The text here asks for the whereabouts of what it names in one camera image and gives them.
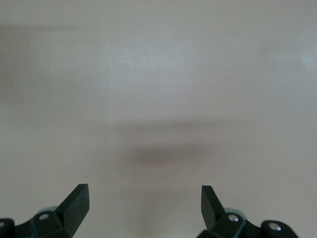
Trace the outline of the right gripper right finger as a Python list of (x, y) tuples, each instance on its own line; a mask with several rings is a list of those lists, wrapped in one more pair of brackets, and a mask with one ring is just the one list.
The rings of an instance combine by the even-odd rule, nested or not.
[(287, 224), (266, 220), (259, 227), (235, 209), (224, 208), (211, 186), (203, 185), (201, 213), (206, 225), (199, 238), (296, 238)]

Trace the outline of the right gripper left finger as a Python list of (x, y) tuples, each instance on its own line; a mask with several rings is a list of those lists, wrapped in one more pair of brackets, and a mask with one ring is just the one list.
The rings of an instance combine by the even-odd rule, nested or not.
[(72, 238), (90, 208), (89, 186), (79, 184), (59, 206), (45, 208), (31, 219), (16, 225), (11, 218), (1, 218), (2, 238)]

